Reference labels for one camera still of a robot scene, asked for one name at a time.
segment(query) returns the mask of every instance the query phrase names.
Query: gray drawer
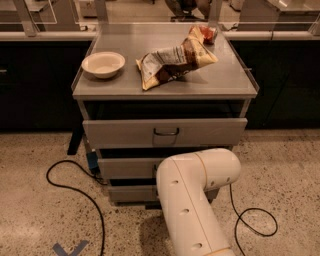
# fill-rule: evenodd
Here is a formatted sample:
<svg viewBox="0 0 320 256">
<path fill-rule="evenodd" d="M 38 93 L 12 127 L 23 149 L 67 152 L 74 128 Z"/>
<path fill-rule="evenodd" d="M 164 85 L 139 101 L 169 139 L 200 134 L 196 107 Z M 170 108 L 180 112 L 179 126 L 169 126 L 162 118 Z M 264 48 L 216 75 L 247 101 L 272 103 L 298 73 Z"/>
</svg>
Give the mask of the gray drawer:
<svg viewBox="0 0 320 256">
<path fill-rule="evenodd" d="M 101 148 L 237 145 L 247 119 L 85 120 L 90 146 Z"/>
<path fill-rule="evenodd" d="M 108 187 L 111 202 L 158 201 L 156 186 Z"/>
<path fill-rule="evenodd" d="M 109 179 L 151 179 L 163 158 L 99 159 L 101 176 Z"/>
</svg>

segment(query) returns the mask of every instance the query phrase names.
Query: snack bag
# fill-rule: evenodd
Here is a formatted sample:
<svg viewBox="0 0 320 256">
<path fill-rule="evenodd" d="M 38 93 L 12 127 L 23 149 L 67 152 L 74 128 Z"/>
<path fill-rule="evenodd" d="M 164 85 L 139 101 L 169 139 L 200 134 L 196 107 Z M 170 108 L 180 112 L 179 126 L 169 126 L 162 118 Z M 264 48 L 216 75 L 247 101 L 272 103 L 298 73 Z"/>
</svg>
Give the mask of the snack bag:
<svg viewBox="0 0 320 256">
<path fill-rule="evenodd" d="M 204 36 L 199 26 L 193 26 L 180 46 L 159 49 L 136 60 L 141 71 L 143 90 L 217 62 L 217 57 L 206 49 L 203 41 Z"/>
</svg>

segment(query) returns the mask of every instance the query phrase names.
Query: black cabinet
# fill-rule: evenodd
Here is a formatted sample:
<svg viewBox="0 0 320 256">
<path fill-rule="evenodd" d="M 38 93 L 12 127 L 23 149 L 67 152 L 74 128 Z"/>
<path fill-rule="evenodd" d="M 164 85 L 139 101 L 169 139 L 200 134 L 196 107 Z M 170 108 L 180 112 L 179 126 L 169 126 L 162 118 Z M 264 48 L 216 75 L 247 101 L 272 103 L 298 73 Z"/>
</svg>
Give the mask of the black cabinet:
<svg viewBox="0 0 320 256">
<path fill-rule="evenodd" d="M 320 127 L 320 41 L 232 41 L 260 86 L 247 128 Z"/>
<path fill-rule="evenodd" d="M 70 130 L 71 85 L 90 41 L 0 42 L 0 129 Z"/>
</svg>

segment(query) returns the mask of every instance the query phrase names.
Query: drawer handle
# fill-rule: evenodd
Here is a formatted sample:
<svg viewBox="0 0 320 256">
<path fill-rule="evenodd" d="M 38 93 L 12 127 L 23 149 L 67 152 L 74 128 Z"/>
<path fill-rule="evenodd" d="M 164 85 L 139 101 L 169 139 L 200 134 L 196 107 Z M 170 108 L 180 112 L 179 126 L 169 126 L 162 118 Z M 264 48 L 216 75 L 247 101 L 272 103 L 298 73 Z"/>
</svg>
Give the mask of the drawer handle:
<svg viewBox="0 0 320 256">
<path fill-rule="evenodd" d="M 176 128 L 175 132 L 157 132 L 157 129 L 153 129 L 153 133 L 158 136 L 176 136 L 180 132 L 179 128 Z"/>
</svg>

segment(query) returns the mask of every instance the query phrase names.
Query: blue tape mark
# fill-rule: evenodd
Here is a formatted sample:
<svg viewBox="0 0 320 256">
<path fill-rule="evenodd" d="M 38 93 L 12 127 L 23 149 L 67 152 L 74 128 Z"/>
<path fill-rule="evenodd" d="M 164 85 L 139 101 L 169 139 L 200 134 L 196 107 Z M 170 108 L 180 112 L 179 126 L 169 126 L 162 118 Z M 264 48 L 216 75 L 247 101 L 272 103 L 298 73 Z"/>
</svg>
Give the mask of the blue tape mark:
<svg viewBox="0 0 320 256">
<path fill-rule="evenodd" d="M 68 255 L 65 250 L 62 248 L 62 246 L 58 243 L 56 243 L 52 249 L 55 251 L 55 253 L 58 255 L 58 256 L 77 256 L 79 255 L 79 253 L 84 249 L 84 247 L 86 247 L 86 245 L 88 244 L 89 242 L 87 240 L 81 240 L 80 241 L 80 244 L 73 250 L 73 252 Z"/>
<path fill-rule="evenodd" d="M 61 247 L 60 244 L 56 243 L 52 249 L 55 251 L 55 253 L 58 255 L 58 256 L 68 256 L 68 254 L 63 250 L 63 248 Z"/>
<path fill-rule="evenodd" d="M 87 240 L 81 240 L 80 244 L 73 250 L 70 256 L 77 256 L 88 243 L 89 242 Z"/>
</svg>

